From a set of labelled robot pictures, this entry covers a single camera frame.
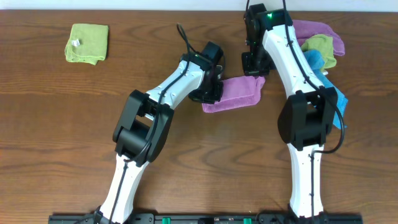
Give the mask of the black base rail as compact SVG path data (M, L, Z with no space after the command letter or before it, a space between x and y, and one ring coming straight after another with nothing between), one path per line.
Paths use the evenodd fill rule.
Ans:
M321 214L312 218L295 218L281 213L260 213L258 215L154 215L132 214L125 224L363 224L360 215Z

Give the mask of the folded green cloth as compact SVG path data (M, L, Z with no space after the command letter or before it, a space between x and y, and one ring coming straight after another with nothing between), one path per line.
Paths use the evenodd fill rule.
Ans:
M109 27L98 24L74 24L65 46L67 62L96 65L106 58Z

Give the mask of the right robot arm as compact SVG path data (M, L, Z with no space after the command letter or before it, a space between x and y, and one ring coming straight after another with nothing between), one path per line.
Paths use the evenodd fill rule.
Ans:
M314 74L295 37L286 8L268 11L263 4L247 5L246 44L242 54L246 76L277 70L287 100L277 120L292 163L290 216L286 223L327 223L320 198L320 161L337 109L337 92Z

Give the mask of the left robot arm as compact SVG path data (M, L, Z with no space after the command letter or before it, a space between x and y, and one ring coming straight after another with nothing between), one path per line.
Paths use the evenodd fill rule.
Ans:
M208 42L201 52L183 54L177 69L160 85L128 96L113 133L116 170L106 200L94 212L94 223L128 220L145 168L163 149L175 108L184 98L208 104L220 101L222 56L221 47Z

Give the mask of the purple cloth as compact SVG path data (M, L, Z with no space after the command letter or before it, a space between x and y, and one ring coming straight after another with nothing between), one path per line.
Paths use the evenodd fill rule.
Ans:
M295 35L299 45L317 34L327 35L333 38L333 53L344 56L345 45L341 37L328 25L322 22L293 20Z
M235 77L223 80L223 94L220 101L214 104L202 104L205 113L233 110L259 103L264 77Z

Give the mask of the blue cloth in pile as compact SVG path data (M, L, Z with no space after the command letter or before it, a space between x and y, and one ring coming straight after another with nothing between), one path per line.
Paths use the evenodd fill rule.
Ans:
M333 87L336 90L338 95L338 101L336 106L339 109L341 116L344 117L345 109L348 104L348 99L339 89L337 89L336 86L334 86L334 84L332 84L331 81L329 81L329 79L327 79L327 77L321 71L322 66L325 65L325 61L323 60L321 53L317 50L308 50L303 54L314 74L323 83L323 85L326 88Z

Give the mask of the green cloth in pile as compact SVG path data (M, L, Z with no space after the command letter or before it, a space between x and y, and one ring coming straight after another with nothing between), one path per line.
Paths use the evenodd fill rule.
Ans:
M328 68L333 68L336 65L336 58L334 56L333 38L324 34L317 34L307 39L302 45L301 50L305 56L314 56L318 52L317 57L321 58L323 63L320 67L321 71Z

